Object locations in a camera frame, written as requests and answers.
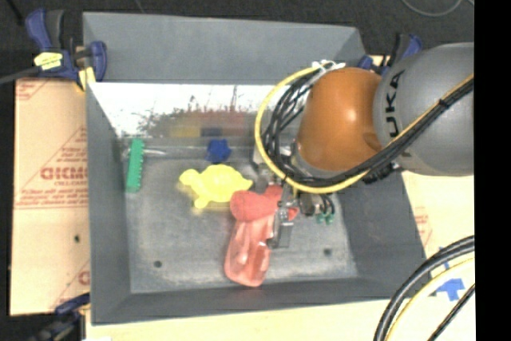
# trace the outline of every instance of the pink plastic object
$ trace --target pink plastic object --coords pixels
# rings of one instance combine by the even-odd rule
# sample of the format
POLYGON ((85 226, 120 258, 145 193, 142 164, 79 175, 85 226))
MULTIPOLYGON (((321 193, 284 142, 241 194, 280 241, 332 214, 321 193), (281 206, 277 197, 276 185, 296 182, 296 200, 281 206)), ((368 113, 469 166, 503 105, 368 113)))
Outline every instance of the pink plastic object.
MULTIPOLYGON (((231 212, 236 225, 224 263, 230 280, 249 287, 258 287, 264 281, 271 255, 266 241, 273 236, 273 220, 282 191, 280 186, 270 185, 262 195, 250 191, 232 195, 231 212)), ((290 219, 296 213, 296 209, 290 209, 290 219)))

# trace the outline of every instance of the green object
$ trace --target green object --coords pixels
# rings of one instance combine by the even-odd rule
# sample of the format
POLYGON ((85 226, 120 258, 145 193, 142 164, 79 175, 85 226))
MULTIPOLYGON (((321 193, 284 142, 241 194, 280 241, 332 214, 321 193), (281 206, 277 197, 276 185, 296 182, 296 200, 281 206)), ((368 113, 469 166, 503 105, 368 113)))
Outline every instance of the green object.
POLYGON ((129 147, 128 172, 126 173, 126 192, 138 192, 141 188, 142 162, 144 161, 144 142, 134 138, 129 147))
POLYGON ((332 224, 334 223, 334 215, 332 213, 330 213, 329 215, 327 215, 325 217, 325 223, 326 224, 332 224))

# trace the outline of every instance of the cardboard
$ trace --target cardboard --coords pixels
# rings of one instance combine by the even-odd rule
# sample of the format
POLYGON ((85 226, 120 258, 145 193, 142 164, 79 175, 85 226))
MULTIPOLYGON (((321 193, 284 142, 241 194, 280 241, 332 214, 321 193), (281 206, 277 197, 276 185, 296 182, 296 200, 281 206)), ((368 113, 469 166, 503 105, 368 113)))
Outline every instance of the cardboard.
POLYGON ((89 290, 85 94, 17 81, 10 314, 52 312, 89 290))

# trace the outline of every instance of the blue object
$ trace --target blue object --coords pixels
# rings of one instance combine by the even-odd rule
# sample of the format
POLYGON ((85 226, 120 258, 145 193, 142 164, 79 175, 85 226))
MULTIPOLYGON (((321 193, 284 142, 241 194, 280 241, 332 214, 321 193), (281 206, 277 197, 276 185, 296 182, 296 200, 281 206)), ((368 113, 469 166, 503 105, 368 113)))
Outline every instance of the blue object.
POLYGON ((414 34, 408 34, 408 47, 406 47, 405 52, 402 54, 401 58, 413 56, 422 50, 422 41, 419 37, 414 34))
POLYGON ((370 69, 373 66, 373 59, 367 55, 363 56, 357 64, 360 69, 370 69))
POLYGON ((73 299, 70 299, 66 301, 65 303, 62 303, 57 308, 55 308, 55 314, 56 315, 65 315, 69 314, 70 312, 75 311, 77 308, 83 307, 86 304, 90 303, 90 294, 85 293, 82 295, 79 295, 78 297, 74 297, 73 299))
MULTIPOLYGON (((80 69, 74 65, 69 51, 62 49, 59 40, 62 15, 63 10, 51 10, 46 13, 45 9, 36 9, 26 17, 25 28, 41 53, 57 52, 62 55, 59 66, 46 70, 40 68, 39 76, 64 77, 79 84, 80 69)), ((101 81, 107 66, 105 43, 92 42, 85 55, 92 57, 94 75, 97 81, 101 81)))
POLYGON ((209 141, 206 161, 212 162, 213 164, 220 164, 225 162, 229 158, 229 155, 231 155, 231 149, 225 138, 209 141))
POLYGON ((446 281, 442 286, 437 289, 438 291, 445 291, 449 297, 449 301, 460 299, 458 291, 465 290, 465 285, 462 279, 451 279, 446 281))

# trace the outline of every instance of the clamp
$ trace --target clamp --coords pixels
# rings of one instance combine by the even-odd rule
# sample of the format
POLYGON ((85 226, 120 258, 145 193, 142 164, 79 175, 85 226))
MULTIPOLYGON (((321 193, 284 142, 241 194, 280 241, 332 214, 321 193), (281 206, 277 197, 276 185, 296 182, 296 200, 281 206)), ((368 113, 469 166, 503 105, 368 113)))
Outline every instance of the clamp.
POLYGON ((34 59, 39 77, 63 77, 85 88, 85 79, 101 81, 105 76, 107 58, 104 42, 91 42, 84 50, 71 54, 62 48, 61 20, 64 10, 36 9, 25 19, 30 38, 38 45, 40 54, 34 59), (77 60, 89 58, 85 69, 76 66, 77 60))

